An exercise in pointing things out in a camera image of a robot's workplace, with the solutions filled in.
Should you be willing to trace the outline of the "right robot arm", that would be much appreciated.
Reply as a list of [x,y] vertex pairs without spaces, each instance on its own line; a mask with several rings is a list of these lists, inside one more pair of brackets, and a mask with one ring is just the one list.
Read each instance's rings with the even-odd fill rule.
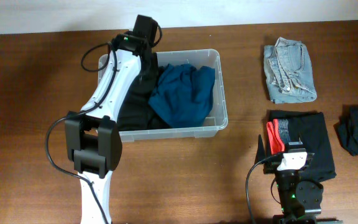
[[267,154],[262,137],[258,137],[257,154],[254,165],[247,174],[258,166],[264,167],[264,174],[273,174],[273,184],[277,186],[278,203],[282,214],[274,215],[273,223],[323,224],[342,223],[336,218],[319,219],[324,187],[317,181],[301,178],[314,154],[307,152],[301,141],[289,142],[283,152]]

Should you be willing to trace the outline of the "blue garment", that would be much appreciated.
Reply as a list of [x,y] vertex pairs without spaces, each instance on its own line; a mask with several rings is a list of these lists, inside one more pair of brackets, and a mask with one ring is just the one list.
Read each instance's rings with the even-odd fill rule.
[[215,69],[191,64],[163,68],[149,106],[171,128],[202,126],[213,108]]

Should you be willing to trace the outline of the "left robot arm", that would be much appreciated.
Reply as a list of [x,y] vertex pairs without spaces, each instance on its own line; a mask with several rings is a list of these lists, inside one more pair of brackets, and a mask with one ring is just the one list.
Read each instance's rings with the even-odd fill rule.
[[104,73],[88,102],[65,120],[68,159],[81,184],[81,222],[111,223],[109,191],[122,154],[119,111],[136,78],[154,62],[152,48],[162,38],[157,21],[137,16],[134,28],[107,43]]

